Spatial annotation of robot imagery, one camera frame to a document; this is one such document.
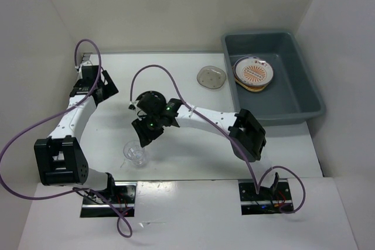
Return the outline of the clear smoky square dish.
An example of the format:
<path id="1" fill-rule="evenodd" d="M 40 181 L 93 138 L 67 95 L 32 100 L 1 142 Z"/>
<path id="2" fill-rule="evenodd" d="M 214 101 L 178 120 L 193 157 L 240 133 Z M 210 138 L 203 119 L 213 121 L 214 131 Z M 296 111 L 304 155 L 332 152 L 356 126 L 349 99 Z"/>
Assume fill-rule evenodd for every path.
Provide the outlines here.
<path id="1" fill-rule="evenodd" d="M 197 74 L 197 82 L 204 88 L 218 90 L 227 80 L 226 73 L 215 66 L 204 66 Z"/>

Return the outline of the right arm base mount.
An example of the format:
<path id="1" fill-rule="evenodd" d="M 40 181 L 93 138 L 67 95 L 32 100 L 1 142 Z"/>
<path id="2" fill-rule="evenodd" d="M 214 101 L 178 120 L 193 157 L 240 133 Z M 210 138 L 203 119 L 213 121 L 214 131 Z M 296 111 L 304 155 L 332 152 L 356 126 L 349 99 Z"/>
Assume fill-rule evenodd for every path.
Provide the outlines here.
<path id="1" fill-rule="evenodd" d="M 250 180 L 239 180 L 241 215 L 281 214 L 282 211 L 294 211 L 294 204 L 286 179 L 279 180 L 271 187 L 260 187 L 255 192 L 255 186 Z"/>

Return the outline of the clear plastic cup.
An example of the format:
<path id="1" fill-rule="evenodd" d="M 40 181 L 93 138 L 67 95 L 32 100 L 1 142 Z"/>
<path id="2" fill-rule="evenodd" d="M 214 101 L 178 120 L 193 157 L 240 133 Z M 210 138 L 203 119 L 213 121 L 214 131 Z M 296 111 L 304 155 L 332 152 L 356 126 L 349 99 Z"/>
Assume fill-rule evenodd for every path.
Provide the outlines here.
<path id="1" fill-rule="evenodd" d="M 129 141 L 123 148 L 123 154 L 134 166 L 144 166 L 148 161 L 148 154 L 140 141 Z"/>

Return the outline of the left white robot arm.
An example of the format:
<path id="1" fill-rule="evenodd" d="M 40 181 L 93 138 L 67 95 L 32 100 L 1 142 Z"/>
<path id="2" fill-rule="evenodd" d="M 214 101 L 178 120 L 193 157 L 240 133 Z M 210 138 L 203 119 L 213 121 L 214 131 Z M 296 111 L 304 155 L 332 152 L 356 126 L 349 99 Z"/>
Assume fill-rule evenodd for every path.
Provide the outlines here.
<path id="1" fill-rule="evenodd" d="M 71 186 L 89 188 L 104 203 L 110 203 L 117 196 L 115 180 L 110 173 L 98 172 L 89 168 L 88 161 L 80 146 L 81 136 L 99 103 L 118 93 L 108 72 L 95 85 L 93 93 L 81 101 L 94 85 L 99 66 L 90 61 L 79 68 L 79 77 L 69 95 L 68 107 L 57 127 L 45 139 L 34 144 L 40 181 L 45 186 Z"/>

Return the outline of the purple round plate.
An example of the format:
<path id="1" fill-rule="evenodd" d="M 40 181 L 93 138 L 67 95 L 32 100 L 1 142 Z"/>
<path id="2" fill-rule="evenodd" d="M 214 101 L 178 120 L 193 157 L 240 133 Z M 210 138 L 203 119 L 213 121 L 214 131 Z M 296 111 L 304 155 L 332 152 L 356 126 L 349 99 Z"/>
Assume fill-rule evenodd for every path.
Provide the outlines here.
<path id="1" fill-rule="evenodd" d="M 269 84 L 271 84 L 271 82 L 269 82 L 269 83 L 266 83 L 266 84 L 264 84 L 264 85 L 261 85 L 261 86 L 259 86 L 259 85 L 249 85 L 249 84 L 246 84 L 246 83 L 244 83 L 244 82 L 242 82 L 242 81 L 240 81 L 236 76 L 234 77 L 234 79 L 235 79 L 235 82 L 237 83 L 237 84 L 239 84 L 239 85 L 241 85 L 242 87 L 244 87 L 244 88 L 253 88 L 253 89 L 260 89 L 260 88 L 265 88 L 266 86 L 268 86 Z"/>

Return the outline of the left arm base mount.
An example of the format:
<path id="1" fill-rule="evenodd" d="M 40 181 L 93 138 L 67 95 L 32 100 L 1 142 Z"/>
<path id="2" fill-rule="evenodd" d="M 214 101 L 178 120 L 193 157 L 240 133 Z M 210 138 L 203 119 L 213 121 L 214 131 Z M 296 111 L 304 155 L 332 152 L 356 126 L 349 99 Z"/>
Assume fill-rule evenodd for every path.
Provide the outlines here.
<path id="1" fill-rule="evenodd" d="M 77 191 L 77 188 L 74 188 L 74 191 L 82 198 L 81 218 L 117 217 L 117 213 L 97 195 L 88 191 Z M 136 182 L 117 181 L 115 182 L 112 194 L 109 191 L 99 191 L 99 193 L 108 200 L 117 211 L 123 213 L 124 217 L 134 217 L 136 191 Z"/>

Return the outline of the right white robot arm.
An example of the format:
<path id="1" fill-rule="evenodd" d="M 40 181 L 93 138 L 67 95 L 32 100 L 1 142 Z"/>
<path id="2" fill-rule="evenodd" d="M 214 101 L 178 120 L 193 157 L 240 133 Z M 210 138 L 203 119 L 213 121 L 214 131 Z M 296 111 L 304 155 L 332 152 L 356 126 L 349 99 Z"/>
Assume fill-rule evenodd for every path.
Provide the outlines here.
<path id="1" fill-rule="evenodd" d="M 251 164 L 261 160 L 266 144 L 265 129 L 254 115 L 242 109 L 239 112 L 220 112 L 196 107 L 183 98 L 166 98 L 157 91 L 140 94 L 128 107 L 136 112 L 132 121 L 141 147 L 160 137 L 167 127 L 193 128 L 220 135 L 230 142 L 233 153 L 245 161 L 255 190 L 263 199 L 272 198 L 278 191 L 275 181 L 258 181 Z"/>

